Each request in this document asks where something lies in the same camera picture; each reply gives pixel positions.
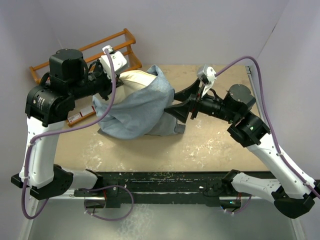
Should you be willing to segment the cream pillow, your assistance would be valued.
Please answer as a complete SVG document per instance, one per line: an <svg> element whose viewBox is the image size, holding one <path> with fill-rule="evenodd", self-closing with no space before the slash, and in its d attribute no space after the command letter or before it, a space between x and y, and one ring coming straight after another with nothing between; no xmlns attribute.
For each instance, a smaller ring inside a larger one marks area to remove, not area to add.
<svg viewBox="0 0 320 240"><path fill-rule="evenodd" d="M131 70L121 73L119 80L123 84L116 88L113 103L119 104L123 102L129 95L148 87L155 78L155 75L142 70Z"/></svg>

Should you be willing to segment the grey striped pillowcase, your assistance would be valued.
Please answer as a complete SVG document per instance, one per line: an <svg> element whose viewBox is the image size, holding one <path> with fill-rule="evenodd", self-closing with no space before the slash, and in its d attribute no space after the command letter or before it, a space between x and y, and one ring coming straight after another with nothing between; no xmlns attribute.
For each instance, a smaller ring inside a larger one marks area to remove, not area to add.
<svg viewBox="0 0 320 240"><path fill-rule="evenodd" d="M186 126L178 123L172 115L164 112L174 101L175 90L163 71L152 65L147 71L155 75L153 82L114 104L114 100L104 100L100 95L92 97L96 115L101 117L109 104L108 114L98 123L100 131L121 140L132 140L143 135L171 136L183 134Z"/></svg>

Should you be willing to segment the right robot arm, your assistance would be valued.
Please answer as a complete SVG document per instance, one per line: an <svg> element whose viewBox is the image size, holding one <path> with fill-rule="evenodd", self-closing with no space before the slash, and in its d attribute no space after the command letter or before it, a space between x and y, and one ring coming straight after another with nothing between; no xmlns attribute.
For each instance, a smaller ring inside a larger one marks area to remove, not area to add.
<svg viewBox="0 0 320 240"><path fill-rule="evenodd" d="M182 123L194 119L198 113L226 121L227 132L242 147L253 153L270 170L274 179L262 179L231 170L221 180L222 190L228 196L246 193L267 200L286 217L296 219L308 213L320 193L320 182L305 174L288 155L277 151L273 135L266 123L251 109L256 103L248 87L234 84L221 98L200 87L200 80L175 93L178 104L165 112Z"/></svg>

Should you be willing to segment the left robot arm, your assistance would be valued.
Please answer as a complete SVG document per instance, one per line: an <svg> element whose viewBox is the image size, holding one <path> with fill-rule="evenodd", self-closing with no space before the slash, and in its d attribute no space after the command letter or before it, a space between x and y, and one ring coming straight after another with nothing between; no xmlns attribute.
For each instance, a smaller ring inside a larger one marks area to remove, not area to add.
<svg viewBox="0 0 320 240"><path fill-rule="evenodd" d="M103 191L103 184L90 171L65 170L54 163L58 139L76 100L99 94L107 99L116 89L117 77L127 67L120 51L110 46L108 54L87 64L77 49L60 49L49 58L45 73L27 97L27 144L22 169L11 182L37 200L60 196L71 188L85 188L91 196Z"/></svg>

